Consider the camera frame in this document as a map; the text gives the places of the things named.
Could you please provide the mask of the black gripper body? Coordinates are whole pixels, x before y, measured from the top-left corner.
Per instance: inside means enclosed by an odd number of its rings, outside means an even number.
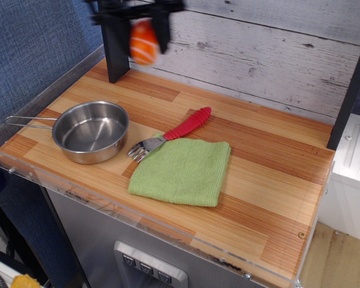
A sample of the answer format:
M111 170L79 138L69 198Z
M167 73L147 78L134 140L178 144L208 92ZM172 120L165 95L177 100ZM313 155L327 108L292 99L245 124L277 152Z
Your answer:
M128 1L92 1L85 3L91 11L96 24L105 24L111 20L137 20L144 18L163 20L171 13L185 10L183 1L153 1L147 4L132 5Z

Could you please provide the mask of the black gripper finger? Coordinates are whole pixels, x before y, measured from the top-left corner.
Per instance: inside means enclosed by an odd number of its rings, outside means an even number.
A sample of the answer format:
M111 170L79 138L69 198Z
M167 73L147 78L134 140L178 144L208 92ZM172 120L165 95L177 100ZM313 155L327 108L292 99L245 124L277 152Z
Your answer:
M165 54L170 41L169 13L166 11L153 11L151 22L158 40L160 53Z

